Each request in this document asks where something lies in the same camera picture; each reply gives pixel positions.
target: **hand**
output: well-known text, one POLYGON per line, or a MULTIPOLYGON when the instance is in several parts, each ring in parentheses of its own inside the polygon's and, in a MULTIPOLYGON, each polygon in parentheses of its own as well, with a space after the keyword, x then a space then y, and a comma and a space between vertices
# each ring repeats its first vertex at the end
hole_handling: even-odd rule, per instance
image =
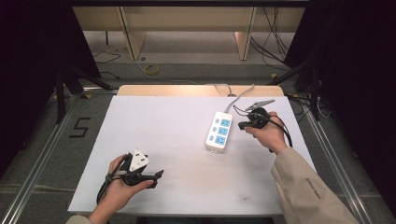
MULTIPOLYGON (((117 157, 110 163, 108 172, 111 173, 125 155, 117 157)), ((139 191, 148 188, 153 183, 152 180, 141 182, 135 186, 126 185, 122 179, 115 179, 107 187, 105 196, 90 214, 88 219, 93 224, 107 223, 107 221, 139 191)))
MULTIPOLYGON (((273 111, 268 114, 271 117, 270 120, 276 122, 282 127, 284 126, 283 122, 278 117, 275 117, 277 116, 276 112, 273 111)), ((264 147, 270 148, 276 155, 287 147, 282 130, 276 127, 272 122, 268 122, 262 129, 246 127, 245 131, 253 134, 253 136, 255 136, 264 147)))

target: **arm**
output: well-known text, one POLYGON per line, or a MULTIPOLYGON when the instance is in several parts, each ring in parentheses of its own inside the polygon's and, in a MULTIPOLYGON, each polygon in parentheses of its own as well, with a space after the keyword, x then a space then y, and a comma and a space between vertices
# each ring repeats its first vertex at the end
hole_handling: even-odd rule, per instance
MULTIPOLYGON (((277 117, 271 119, 282 124, 277 117)), ((286 146, 279 128, 268 123, 262 129, 247 127, 246 132, 276 154, 271 173, 288 223, 358 223, 304 158, 286 146)))
MULTIPOLYGON (((108 169, 112 172, 117 164, 122 160, 122 156, 117 157, 113 162, 110 163, 108 169)), ((126 185, 122 179, 114 179, 113 182, 108 186, 105 196, 88 216, 88 218, 82 216, 71 217, 66 224, 73 223, 93 223, 93 224, 105 224, 110 218, 121 208, 123 208, 129 200, 139 191, 148 188, 153 183, 152 180, 144 181, 136 186, 126 185)))

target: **power strip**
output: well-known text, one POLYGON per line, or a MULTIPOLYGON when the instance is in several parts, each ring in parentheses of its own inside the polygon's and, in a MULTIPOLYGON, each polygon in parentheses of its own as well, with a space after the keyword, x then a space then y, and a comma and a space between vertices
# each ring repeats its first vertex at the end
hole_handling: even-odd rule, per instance
POLYGON ((216 112, 206 138, 206 148, 217 153, 223 152, 231 129, 233 116, 223 112, 216 112))

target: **white tabletop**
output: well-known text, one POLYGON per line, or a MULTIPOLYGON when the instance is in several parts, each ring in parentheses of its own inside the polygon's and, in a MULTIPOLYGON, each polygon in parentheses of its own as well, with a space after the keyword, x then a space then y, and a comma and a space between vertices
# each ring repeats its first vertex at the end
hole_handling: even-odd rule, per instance
MULTIPOLYGON (((109 163, 139 148, 150 164, 144 175, 164 170, 156 189, 136 194, 120 213, 136 216, 270 217, 281 208, 270 174, 276 155, 237 123, 248 121, 230 109, 233 124, 223 153, 205 148, 217 111, 234 98, 175 96, 114 96, 68 211, 90 213, 109 163)), ((286 123, 293 147, 314 168, 286 97, 241 97, 246 109, 275 99, 264 108, 275 110, 286 123)))

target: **beige sleeve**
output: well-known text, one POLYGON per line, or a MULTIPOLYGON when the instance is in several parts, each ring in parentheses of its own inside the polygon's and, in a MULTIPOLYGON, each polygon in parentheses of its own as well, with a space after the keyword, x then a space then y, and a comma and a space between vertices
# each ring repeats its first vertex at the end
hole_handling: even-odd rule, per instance
POLYGON ((73 216, 67 220, 66 224, 91 224, 91 222, 83 216, 73 216))
POLYGON ((288 224, 359 223, 293 148, 277 155, 271 173, 288 224))

